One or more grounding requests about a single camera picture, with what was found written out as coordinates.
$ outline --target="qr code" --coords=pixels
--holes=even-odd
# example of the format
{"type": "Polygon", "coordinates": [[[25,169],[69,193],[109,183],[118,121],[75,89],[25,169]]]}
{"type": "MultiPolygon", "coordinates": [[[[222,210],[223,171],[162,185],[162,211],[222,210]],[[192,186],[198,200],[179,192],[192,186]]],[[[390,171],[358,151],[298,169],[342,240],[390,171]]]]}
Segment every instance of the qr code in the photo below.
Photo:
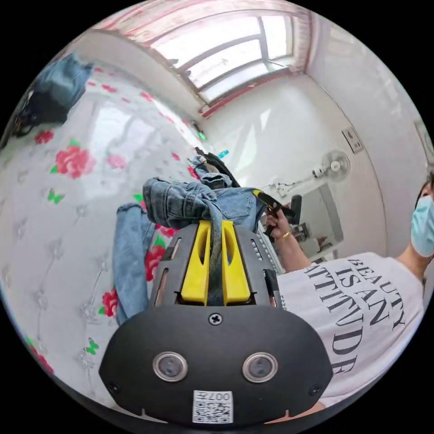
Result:
{"type": "Polygon", "coordinates": [[[232,423],[232,392],[194,391],[193,422],[201,424],[232,423]]]}

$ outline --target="window frame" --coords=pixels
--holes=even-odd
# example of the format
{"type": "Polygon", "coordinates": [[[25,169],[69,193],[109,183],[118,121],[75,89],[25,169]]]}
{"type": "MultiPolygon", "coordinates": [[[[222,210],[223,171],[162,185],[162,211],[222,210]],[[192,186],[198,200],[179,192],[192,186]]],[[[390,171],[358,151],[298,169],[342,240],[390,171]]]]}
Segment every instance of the window frame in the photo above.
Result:
{"type": "MultiPolygon", "coordinates": [[[[150,41],[148,47],[154,53],[154,55],[156,57],[158,57],[161,61],[163,61],[163,63],[165,63],[168,66],[168,68],[170,68],[175,74],[180,76],[182,81],[188,86],[190,91],[197,98],[199,98],[201,101],[203,101],[204,104],[211,106],[211,105],[215,104],[218,100],[220,100],[222,97],[224,97],[224,95],[230,94],[232,91],[238,89],[240,86],[243,86],[245,84],[245,83],[240,83],[239,85],[234,86],[232,89],[225,92],[224,94],[214,98],[213,100],[207,101],[206,98],[204,98],[203,96],[200,95],[200,93],[205,91],[206,89],[209,89],[210,87],[212,87],[216,83],[227,79],[231,75],[233,75],[239,71],[242,71],[243,69],[249,68],[250,66],[260,64],[260,63],[265,64],[269,73],[265,74],[261,77],[256,77],[253,81],[263,79],[263,78],[269,77],[269,76],[274,76],[274,75],[276,75],[276,73],[282,74],[282,70],[276,71],[276,69],[272,66],[272,64],[278,62],[281,59],[289,59],[289,58],[294,57],[295,44],[296,44],[295,31],[294,31],[294,28],[295,28],[294,17],[288,13],[284,13],[284,12],[276,13],[276,11],[270,11],[270,10],[256,10],[256,11],[252,11],[252,12],[253,12],[253,14],[244,14],[244,16],[256,17],[256,19],[258,20],[258,24],[259,24],[259,33],[256,33],[254,35],[244,36],[242,38],[237,38],[237,39],[234,39],[232,41],[228,41],[228,42],[225,42],[223,44],[217,45],[217,46],[205,51],[204,53],[201,53],[201,54],[193,57],[192,59],[190,59],[187,62],[185,62],[184,64],[182,64],[180,67],[176,67],[175,65],[172,65],[169,62],[169,59],[166,59],[158,51],[158,47],[153,47],[153,45],[156,42],[167,37],[169,33],[163,34],[163,35],[159,36],[158,38],[155,38],[152,41],[150,41]],[[264,27],[264,22],[262,20],[262,16],[276,16],[276,15],[282,16],[284,18],[285,29],[286,29],[286,34],[287,34],[287,43],[290,42],[290,47],[289,47],[290,49],[288,50],[288,47],[287,47],[287,53],[286,54],[270,59],[269,58],[269,52],[268,52],[267,39],[266,39],[266,35],[265,35],[265,27],[264,27]],[[199,87],[197,87],[193,83],[193,81],[189,78],[188,71],[189,71],[189,68],[191,68],[192,66],[198,64],[199,62],[207,59],[208,57],[210,57],[214,54],[219,53],[220,51],[222,51],[224,49],[236,46],[236,45],[243,43],[243,42],[248,42],[248,41],[253,41],[253,40],[259,41],[259,47],[260,47],[260,51],[261,51],[261,57],[259,59],[255,59],[253,61],[244,63],[243,65],[240,65],[236,68],[233,68],[224,74],[220,74],[219,76],[215,77],[214,79],[208,81],[207,83],[205,83],[199,87]]],[[[232,12],[232,13],[227,13],[227,14],[218,14],[216,16],[216,18],[221,18],[222,15],[241,16],[241,14],[232,12]]],[[[193,23],[188,23],[188,24],[185,24],[183,26],[180,26],[175,31],[178,31],[180,28],[189,26],[193,23]]]]}

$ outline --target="denim fabric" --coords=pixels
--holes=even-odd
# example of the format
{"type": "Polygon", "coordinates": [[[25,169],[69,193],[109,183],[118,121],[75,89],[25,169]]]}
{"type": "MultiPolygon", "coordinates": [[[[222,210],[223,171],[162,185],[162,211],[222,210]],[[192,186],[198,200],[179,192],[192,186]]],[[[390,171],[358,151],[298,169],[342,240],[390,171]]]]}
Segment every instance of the denim fabric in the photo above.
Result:
{"type": "Polygon", "coordinates": [[[232,186],[231,178],[223,173],[205,173],[199,178],[200,182],[207,185],[211,190],[226,189],[232,186]]]}
{"type": "Polygon", "coordinates": [[[163,226],[181,229],[199,220],[211,220],[212,250],[210,258],[208,305],[221,305],[222,220],[231,220],[255,231],[265,206],[252,193],[253,189],[229,188],[211,190],[197,182],[169,183],[152,178],[143,186],[143,199],[148,218],[163,226]]]}
{"type": "Polygon", "coordinates": [[[143,186],[143,200],[150,221],[162,226],[182,229],[198,220],[211,220],[210,269],[216,266],[222,245],[222,213],[214,191],[198,182],[171,184],[152,178],[143,186]]]}
{"type": "Polygon", "coordinates": [[[189,160],[193,169],[202,184],[207,185],[212,190],[216,188],[228,188],[232,186],[232,180],[229,176],[223,173],[210,173],[204,163],[207,162],[206,158],[198,155],[189,160]]]}
{"type": "Polygon", "coordinates": [[[138,203],[118,209],[113,249],[114,284],[118,294],[116,320],[121,325],[148,304],[145,256],[155,224],[138,203]]]}
{"type": "Polygon", "coordinates": [[[71,53],[48,65],[37,77],[33,90],[50,94],[69,110],[85,92],[92,70],[92,63],[84,64],[76,53],[71,53]]]}

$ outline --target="white t-shirt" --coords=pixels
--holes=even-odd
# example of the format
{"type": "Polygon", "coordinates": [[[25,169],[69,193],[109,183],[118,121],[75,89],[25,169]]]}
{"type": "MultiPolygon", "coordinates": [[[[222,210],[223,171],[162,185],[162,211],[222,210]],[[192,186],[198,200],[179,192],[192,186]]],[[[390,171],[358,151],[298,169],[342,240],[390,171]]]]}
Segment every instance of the white t-shirt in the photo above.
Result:
{"type": "Polygon", "coordinates": [[[278,276],[283,308],[321,337],[333,378],[329,407],[388,369],[423,316],[422,283],[393,258],[364,253],[278,276]]]}

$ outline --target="backpack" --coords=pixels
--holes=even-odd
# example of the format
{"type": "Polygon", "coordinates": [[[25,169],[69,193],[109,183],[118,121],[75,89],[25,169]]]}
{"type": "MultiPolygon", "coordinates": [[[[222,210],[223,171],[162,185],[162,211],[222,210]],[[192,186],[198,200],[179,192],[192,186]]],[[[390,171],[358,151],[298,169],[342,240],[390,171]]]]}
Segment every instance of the backpack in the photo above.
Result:
{"type": "Polygon", "coordinates": [[[11,135],[25,136],[42,123],[63,124],[85,92],[92,70],[93,64],[82,63],[75,53],[48,65],[17,110],[11,135]]]}
{"type": "Polygon", "coordinates": [[[22,137],[42,123],[64,124],[68,110],[55,101],[50,94],[33,92],[18,110],[12,127],[12,136],[22,137]]]}

